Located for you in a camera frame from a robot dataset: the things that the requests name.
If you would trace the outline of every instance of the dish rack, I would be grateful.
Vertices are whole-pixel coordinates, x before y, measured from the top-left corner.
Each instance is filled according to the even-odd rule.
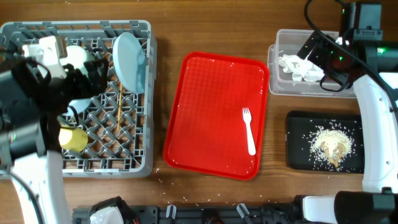
[[[123,32],[141,43],[147,59],[143,94],[123,88],[121,125],[117,130],[120,81],[113,67],[112,49]],[[109,61],[106,92],[92,97],[79,116],[79,128],[86,131],[89,144],[80,153],[62,149],[64,177],[129,178],[152,172],[154,152],[153,94],[156,79],[157,42],[149,22],[57,21],[8,22],[0,28],[0,48],[18,49],[36,44],[42,37],[59,35],[67,45],[78,45],[95,58]],[[7,59],[20,57],[6,55]],[[76,126],[73,116],[60,116],[62,124]]]

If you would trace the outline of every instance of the wooden table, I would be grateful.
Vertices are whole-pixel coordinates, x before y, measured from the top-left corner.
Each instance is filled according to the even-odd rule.
[[[361,190],[361,174],[305,172],[286,166],[286,114],[291,110],[359,113],[356,100],[275,96],[269,93],[260,171],[242,182],[170,168],[162,158],[180,64],[194,50],[253,58],[266,63],[279,29],[309,29],[306,0],[2,0],[0,24],[8,21],[145,19],[158,41],[155,84],[154,171],[144,179],[64,179],[70,210],[122,196],[130,205],[232,205],[290,202],[297,194],[328,195]],[[385,40],[398,39],[398,2],[383,1]],[[340,6],[315,1],[310,17],[323,30],[338,30]],[[23,223],[10,181],[0,182],[0,223]]]

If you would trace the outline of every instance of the chopstick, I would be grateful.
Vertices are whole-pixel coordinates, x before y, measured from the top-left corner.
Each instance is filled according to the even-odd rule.
[[[118,109],[118,131],[120,130],[120,115],[122,112],[122,97],[123,97],[123,84],[120,82],[120,92],[119,92],[119,109]]]

